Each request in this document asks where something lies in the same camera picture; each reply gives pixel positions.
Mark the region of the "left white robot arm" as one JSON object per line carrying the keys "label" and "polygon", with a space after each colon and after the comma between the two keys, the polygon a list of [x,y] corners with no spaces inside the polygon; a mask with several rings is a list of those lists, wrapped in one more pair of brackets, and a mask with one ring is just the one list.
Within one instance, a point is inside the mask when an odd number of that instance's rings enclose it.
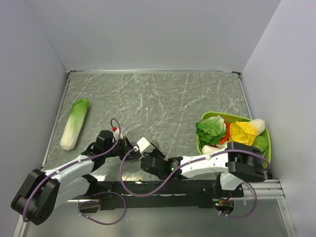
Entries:
{"label": "left white robot arm", "polygon": [[25,221],[40,225],[55,208],[68,200],[96,196],[98,181],[91,173],[100,168],[106,158],[122,159],[132,148],[125,136],[102,130],[96,141],[74,160],[47,171],[32,170],[13,198],[11,208]]}

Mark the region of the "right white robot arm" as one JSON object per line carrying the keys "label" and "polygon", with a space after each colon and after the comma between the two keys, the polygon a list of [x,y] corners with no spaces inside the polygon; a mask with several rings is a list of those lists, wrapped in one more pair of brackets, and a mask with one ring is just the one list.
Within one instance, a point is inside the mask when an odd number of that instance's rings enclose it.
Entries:
{"label": "right white robot arm", "polygon": [[270,162],[260,149],[229,142],[226,148],[199,156],[182,156],[165,160],[165,155],[153,144],[141,149],[141,169],[160,180],[190,179],[203,174],[217,173],[216,193],[228,196],[243,182],[265,181]]}

